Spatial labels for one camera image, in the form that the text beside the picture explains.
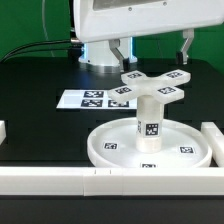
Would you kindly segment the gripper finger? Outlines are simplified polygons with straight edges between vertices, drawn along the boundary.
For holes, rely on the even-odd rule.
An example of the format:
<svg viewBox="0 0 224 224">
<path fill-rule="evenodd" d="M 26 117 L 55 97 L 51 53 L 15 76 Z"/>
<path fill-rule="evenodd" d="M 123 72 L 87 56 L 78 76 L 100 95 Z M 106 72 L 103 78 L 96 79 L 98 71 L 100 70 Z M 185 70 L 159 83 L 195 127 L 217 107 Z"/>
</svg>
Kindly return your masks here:
<svg viewBox="0 0 224 224">
<path fill-rule="evenodd" d="M 176 62 L 178 65 L 186 65 L 188 63 L 188 50 L 194 40 L 194 30 L 186 29 L 182 32 L 184 43 L 180 50 L 176 53 Z"/>
<path fill-rule="evenodd" d="M 126 72 L 130 68 L 130 60 L 122 55 L 122 53 L 119 51 L 119 47 L 120 47 L 119 39 L 109 41 L 109 48 L 116 57 L 116 59 L 119 61 L 120 71 Z"/>
</svg>

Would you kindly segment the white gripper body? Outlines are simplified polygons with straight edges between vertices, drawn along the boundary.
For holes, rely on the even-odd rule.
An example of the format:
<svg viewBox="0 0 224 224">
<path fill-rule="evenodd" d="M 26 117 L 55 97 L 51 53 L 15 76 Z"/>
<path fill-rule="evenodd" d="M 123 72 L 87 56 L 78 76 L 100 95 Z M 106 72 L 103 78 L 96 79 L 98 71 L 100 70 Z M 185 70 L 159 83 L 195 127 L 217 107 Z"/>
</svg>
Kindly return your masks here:
<svg viewBox="0 0 224 224">
<path fill-rule="evenodd" d="M 74 0 L 82 42 L 145 36 L 222 24 L 224 0 Z"/>
</svg>

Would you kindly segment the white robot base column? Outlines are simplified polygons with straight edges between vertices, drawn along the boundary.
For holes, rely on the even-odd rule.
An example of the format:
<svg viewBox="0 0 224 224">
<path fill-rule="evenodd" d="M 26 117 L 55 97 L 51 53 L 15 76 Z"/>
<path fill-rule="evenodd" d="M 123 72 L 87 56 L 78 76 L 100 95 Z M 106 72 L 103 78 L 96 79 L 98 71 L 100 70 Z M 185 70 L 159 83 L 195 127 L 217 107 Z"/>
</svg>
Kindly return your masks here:
<svg viewBox="0 0 224 224">
<path fill-rule="evenodd" d="M 137 65 L 137 58 L 133 55 L 133 39 L 122 38 L 119 40 L 119 51 L 130 60 L 130 68 L 134 68 Z M 111 52 L 109 41 L 86 43 L 83 53 L 78 59 L 80 67 L 99 73 L 120 73 L 119 61 Z"/>
</svg>

